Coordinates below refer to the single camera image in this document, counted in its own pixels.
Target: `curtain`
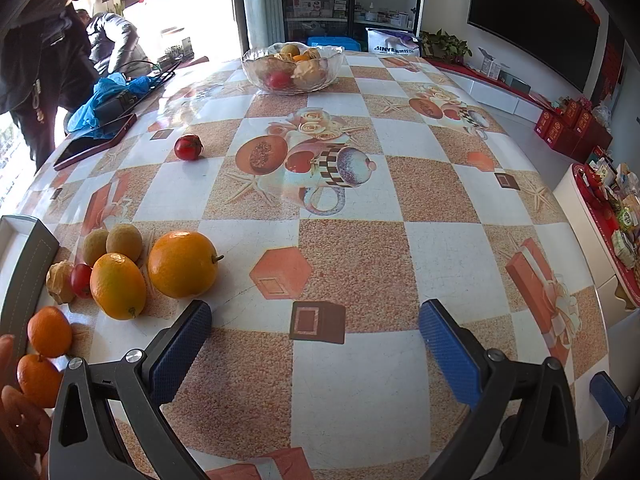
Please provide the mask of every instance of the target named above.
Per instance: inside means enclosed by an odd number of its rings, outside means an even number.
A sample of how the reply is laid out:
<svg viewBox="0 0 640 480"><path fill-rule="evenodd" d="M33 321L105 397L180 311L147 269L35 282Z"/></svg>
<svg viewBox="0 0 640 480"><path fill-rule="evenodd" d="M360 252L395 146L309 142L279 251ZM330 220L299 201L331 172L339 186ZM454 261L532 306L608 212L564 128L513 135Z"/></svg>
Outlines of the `curtain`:
<svg viewBox="0 0 640 480"><path fill-rule="evenodd" d="M284 41L282 0L244 0L250 48Z"/></svg>

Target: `fruit bowl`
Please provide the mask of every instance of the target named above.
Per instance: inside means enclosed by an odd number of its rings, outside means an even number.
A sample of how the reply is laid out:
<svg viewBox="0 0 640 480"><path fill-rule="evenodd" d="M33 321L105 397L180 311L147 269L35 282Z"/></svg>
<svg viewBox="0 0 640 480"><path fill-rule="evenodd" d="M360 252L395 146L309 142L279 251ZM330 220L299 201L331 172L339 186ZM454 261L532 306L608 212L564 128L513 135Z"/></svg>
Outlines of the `fruit bowl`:
<svg viewBox="0 0 640 480"><path fill-rule="evenodd" d="M284 46L295 46L300 56L313 52L316 59L298 62L276 57ZM266 92L281 95L313 92L329 86L338 75L344 60L341 46L311 48L304 43L274 43L267 48L252 48L242 56L247 79Z"/></svg>

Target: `blue container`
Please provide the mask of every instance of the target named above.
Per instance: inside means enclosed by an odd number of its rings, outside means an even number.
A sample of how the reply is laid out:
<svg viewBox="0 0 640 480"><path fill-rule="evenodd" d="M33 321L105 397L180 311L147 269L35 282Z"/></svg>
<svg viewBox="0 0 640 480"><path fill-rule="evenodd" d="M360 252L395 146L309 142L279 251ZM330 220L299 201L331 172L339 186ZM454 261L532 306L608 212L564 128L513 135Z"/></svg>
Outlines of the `blue container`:
<svg viewBox="0 0 640 480"><path fill-rule="evenodd" d="M313 36L307 38L308 46L343 46L345 50L360 52L360 44L356 40L345 36Z"/></svg>

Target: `checkered tablecloth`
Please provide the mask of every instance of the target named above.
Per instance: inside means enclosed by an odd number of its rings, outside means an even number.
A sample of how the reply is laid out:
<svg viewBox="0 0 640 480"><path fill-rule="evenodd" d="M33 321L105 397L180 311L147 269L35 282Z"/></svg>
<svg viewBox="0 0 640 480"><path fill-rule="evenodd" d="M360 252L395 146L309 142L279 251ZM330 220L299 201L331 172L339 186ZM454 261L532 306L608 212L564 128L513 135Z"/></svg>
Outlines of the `checkered tablecloth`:
<svg viewBox="0 0 640 480"><path fill-rule="evenodd" d="M608 369L608 351L589 269L533 165L449 77L416 58L348 52L328 88L278 96L258 92L235 60L180 70L136 112L119 145L55 172L61 146L20 212L55 233L59 260L79 260L91 229L118 222L135 224L147 250L190 229L225 255L202 297L214 311L210 339L163 408L206 467L301 446L316 480L420 478L466 411L425 349L418 307L439 298L486 348L542 362L545 339L506 270L531 238L577 300L565 370L583 473L594 474L607 425L589 382ZM173 152L186 133L204 144L195 162ZM261 136L258 152L236 157ZM284 152L268 136L285 139ZM263 174L272 157L283 163ZM140 265L146 272L144 256ZM294 302L309 306L296 338ZM318 302L345 308L342 320L331 314L343 344L305 340L325 330ZM150 286L134 321L91 300L63 308L75 354L101 362L144 348L186 303Z"/></svg>

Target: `smartphone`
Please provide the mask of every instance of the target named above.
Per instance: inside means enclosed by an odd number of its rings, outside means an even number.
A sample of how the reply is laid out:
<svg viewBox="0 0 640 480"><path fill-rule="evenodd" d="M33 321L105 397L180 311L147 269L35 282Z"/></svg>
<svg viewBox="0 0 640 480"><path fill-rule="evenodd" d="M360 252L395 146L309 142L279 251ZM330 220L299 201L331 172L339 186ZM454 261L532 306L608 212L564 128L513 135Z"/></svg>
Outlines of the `smartphone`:
<svg viewBox="0 0 640 480"><path fill-rule="evenodd" d="M136 120L137 117L135 114L129 114L92 130L92 132L100 131L102 134L115 133L115 136L111 139L94 139L93 137L87 136L72 140L60 154L58 160L53 164L53 169L60 171L84 158L116 146L136 123Z"/></svg>

